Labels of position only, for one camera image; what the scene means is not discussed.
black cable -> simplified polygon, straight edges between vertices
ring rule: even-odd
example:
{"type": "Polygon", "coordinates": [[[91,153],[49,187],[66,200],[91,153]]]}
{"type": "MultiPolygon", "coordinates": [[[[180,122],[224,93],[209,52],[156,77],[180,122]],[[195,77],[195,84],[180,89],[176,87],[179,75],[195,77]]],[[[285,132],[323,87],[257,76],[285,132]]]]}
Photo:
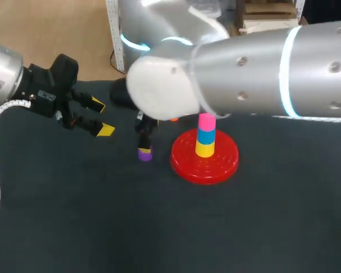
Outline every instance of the black cable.
{"type": "Polygon", "coordinates": [[[118,69],[114,66],[114,64],[113,64],[113,57],[114,57],[114,55],[115,55],[115,50],[113,50],[113,52],[111,53],[111,56],[110,56],[110,65],[111,65],[116,71],[118,71],[118,72],[120,72],[121,74],[125,75],[124,72],[122,72],[121,70],[118,70],[118,69]]]}

toy pole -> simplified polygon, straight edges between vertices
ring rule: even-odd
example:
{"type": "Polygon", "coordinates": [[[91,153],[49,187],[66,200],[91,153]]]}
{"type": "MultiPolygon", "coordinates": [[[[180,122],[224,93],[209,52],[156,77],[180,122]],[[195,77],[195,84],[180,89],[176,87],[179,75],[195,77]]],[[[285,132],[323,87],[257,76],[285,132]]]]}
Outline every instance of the toy pole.
{"type": "Polygon", "coordinates": [[[216,117],[200,114],[198,118],[196,154],[202,158],[210,158],[215,153],[216,117]]]}

white shelf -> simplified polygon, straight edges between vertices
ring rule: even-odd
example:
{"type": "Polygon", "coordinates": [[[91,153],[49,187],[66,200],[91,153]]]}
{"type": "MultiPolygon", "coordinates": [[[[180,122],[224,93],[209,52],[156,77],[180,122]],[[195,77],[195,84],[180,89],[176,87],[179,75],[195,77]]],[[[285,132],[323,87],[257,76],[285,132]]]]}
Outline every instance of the white shelf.
{"type": "Polygon", "coordinates": [[[124,70],[123,45],[120,38],[118,0],[106,0],[110,31],[118,70],[124,70]]]}

blue stacking ring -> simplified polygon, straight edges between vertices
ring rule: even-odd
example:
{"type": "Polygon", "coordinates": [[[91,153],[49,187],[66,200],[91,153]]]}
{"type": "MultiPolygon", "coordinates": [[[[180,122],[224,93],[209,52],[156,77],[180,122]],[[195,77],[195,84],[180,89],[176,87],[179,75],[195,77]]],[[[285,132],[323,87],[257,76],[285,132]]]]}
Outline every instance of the blue stacking ring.
{"type": "Polygon", "coordinates": [[[215,142],[215,136],[216,129],[209,132],[205,132],[202,131],[201,129],[198,129],[197,140],[198,142],[200,142],[200,144],[210,145],[215,142]]]}

white joint cap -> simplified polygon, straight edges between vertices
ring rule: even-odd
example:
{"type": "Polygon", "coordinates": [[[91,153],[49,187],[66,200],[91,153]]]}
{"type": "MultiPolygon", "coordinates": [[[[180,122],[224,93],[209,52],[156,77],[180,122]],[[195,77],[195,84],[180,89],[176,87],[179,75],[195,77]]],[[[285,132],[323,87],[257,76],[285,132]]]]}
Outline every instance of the white joint cap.
{"type": "Polygon", "coordinates": [[[175,60],[142,57],[130,67],[126,79],[135,105],[153,119],[167,121],[200,111],[189,76],[175,60]]]}

